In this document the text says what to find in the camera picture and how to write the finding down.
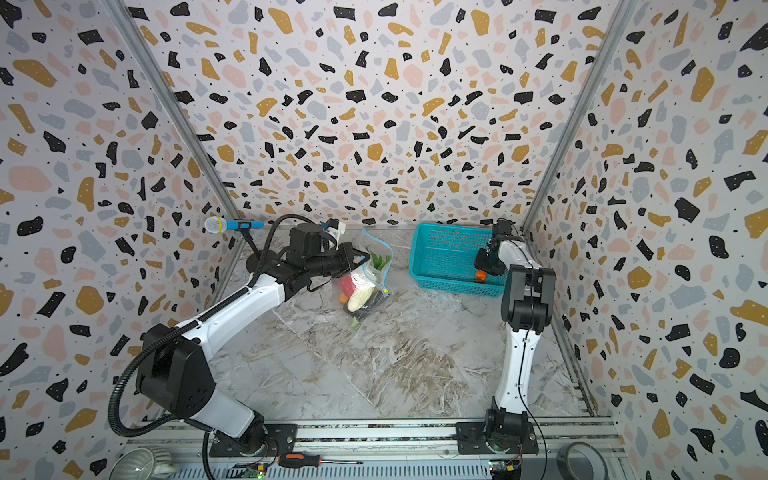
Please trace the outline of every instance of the black mounting plate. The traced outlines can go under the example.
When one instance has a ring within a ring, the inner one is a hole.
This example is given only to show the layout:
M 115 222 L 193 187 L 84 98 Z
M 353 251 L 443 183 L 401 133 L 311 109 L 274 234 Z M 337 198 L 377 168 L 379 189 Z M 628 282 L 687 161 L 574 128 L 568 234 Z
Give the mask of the black mounting plate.
M 262 454 L 265 458 L 277 457 L 283 453 L 291 453 L 293 451 L 293 444 L 296 441 L 296 430 L 298 429 L 298 426 L 295 423 L 265 423 L 264 427 L 266 428 L 266 439 L 269 451 L 264 452 L 263 450 L 259 450 L 253 458 L 258 458 L 262 456 Z M 237 450 L 232 448 L 231 443 L 233 442 L 234 440 L 222 435 L 220 441 L 212 444 L 210 447 L 209 456 L 211 458 L 240 457 L 241 455 Z M 252 458 L 246 457 L 245 455 L 242 456 L 243 459 Z
M 517 455 L 520 452 L 519 443 L 515 443 L 506 452 L 497 452 L 485 443 L 483 435 L 483 422 L 458 422 L 456 425 L 456 442 L 458 443 L 459 455 L 477 455 L 486 453 L 495 453 L 499 455 Z M 534 437 L 531 439 L 533 424 L 528 423 L 528 433 L 523 438 L 523 454 L 534 455 L 538 453 L 538 442 Z

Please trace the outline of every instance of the marble surface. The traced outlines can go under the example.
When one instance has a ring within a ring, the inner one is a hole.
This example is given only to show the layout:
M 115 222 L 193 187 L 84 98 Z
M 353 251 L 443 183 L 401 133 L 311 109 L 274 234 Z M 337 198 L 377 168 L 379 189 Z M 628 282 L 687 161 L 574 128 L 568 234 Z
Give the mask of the marble surface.
M 272 250 L 287 244 L 276 232 Z M 499 298 L 419 288 L 408 272 L 411 228 L 369 229 L 392 245 L 391 295 L 351 328 L 331 285 L 303 291 L 251 323 L 211 362 L 231 395 L 270 419 L 482 417 L 502 375 Z M 362 230 L 342 241 L 357 242 Z M 257 246 L 266 231 L 254 234 Z M 249 275 L 243 250 L 227 292 Z M 536 416 L 588 416 L 551 327 L 535 352 L 528 406 Z

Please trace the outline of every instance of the microphone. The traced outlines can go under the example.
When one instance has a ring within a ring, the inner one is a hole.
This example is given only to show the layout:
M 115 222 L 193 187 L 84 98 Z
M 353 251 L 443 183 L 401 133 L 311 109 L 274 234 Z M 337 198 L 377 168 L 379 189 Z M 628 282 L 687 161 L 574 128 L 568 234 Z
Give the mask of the microphone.
M 205 230 L 210 233 L 221 233 L 226 230 L 263 228 L 264 222 L 253 220 L 226 220 L 221 217 L 208 217 L 205 220 Z

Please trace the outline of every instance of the teal plastic basket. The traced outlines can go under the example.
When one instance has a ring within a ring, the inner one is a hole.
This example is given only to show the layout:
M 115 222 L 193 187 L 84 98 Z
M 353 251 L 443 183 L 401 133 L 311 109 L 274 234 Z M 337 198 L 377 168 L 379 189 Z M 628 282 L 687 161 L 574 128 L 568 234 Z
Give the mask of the teal plastic basket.
M 491 239 L 490 228 L 421 223 L 411 245 L 409 272 L 421 288 L 470 295 L 499 296 L 507 274 L 475 280 L 475 256 Z

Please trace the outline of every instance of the terrazzo pattern wall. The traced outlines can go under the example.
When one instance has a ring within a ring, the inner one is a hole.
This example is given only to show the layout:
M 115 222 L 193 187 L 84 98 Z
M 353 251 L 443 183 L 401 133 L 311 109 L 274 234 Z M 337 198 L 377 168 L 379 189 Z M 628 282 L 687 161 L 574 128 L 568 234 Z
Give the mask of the terrazzo pattern wall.
M 113 378 L 210 302 L 232 243 L 202 233 L 219 203 L 100 4 L 0 15 L 0 478 L 105 478 Z
M 243 215 L 521 220 L 609 0 L 130 0 Z
M 638 4 L 532 232 L 638 478 L 768 478 L 766 22 Z

